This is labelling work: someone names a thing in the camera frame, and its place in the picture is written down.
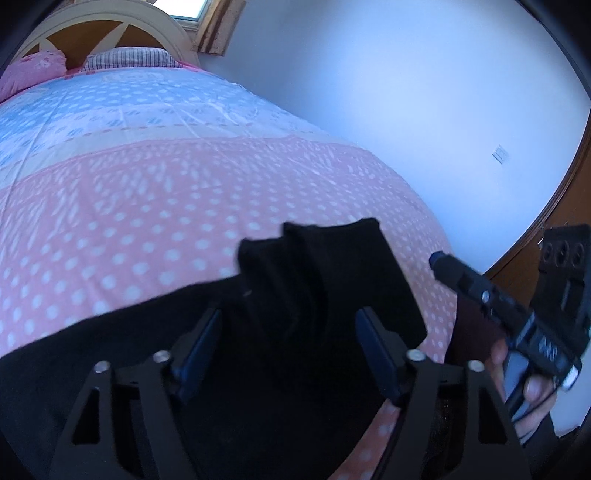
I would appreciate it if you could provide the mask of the black pants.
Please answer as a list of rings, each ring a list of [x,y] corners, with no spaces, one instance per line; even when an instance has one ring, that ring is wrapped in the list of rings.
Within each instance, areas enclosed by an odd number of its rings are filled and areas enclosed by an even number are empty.
[[[356,340],[373,309],[410,348],[427,329],[376,219],[287,223],[245,240],[238,275],[80,321],[1,361],[1,475],[45,479],[93,366],[131,367],[171,348],[208,309],[219,338],[197,393],[171,399],[202,479],[325,479],[384,404]]]

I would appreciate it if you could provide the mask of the pink blue polka-dot bedsheet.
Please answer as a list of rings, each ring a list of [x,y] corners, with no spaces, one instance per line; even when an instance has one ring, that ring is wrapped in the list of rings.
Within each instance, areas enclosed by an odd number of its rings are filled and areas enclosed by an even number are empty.
[[[372,153],[242,86],[186,68],[78,73],[1,105],[1,475],[48,476],[93,364],[166,348],[197,284],[235,275],[242,239],[284,223],[375,218],[447,353],[455,297],[431,275],[449,246]]]

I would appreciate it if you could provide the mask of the pink pillow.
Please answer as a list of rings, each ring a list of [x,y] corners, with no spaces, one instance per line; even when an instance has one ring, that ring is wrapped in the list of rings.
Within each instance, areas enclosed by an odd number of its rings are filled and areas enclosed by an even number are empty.
[[[63,77],[66,73],[66,57],[59,50],[27,55],[9,65],[2,74],[0,102],[28,88]]]

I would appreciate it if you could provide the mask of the striped grey pillow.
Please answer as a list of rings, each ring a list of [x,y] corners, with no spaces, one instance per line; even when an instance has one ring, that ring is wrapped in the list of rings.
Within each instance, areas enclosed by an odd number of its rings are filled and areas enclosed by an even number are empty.
[[[117,68],[181,68],[166,50],[155,47],[117,47],[89,55],[82,69],[97,71]]]

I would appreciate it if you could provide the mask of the cream wooden headboard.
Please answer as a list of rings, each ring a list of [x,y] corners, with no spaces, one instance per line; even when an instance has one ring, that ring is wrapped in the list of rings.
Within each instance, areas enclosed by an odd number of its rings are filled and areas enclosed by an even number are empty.
[[[146,1],[80,1],[51,13],[10,57],[61,51],[69,69],[117,47],[155,47],[197,66],[197,53],[181,24]]]

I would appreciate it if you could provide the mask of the yellow curtain right of window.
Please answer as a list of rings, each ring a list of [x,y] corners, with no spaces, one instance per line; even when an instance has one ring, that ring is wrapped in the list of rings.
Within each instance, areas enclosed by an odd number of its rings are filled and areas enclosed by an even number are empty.
[[[204,11],[199,16],[193,50],[197,53],[224,56],[245,6],[245,0],[206,1]]]

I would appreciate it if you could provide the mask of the window behind headboard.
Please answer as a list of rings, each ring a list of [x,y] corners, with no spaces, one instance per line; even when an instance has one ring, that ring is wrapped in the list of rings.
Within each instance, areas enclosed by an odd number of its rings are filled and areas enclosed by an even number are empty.
[[[169,16],[197,21],[207,0],[154,0],[152,5]]]

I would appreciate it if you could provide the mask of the white wall socket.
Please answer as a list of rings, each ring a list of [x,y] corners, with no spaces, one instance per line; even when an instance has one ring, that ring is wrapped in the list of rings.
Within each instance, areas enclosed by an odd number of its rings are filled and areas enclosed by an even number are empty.
[[[496,147],[493,152],[493,157],[501,165],[505,164],[510,158],[509,153],[501,145]]]

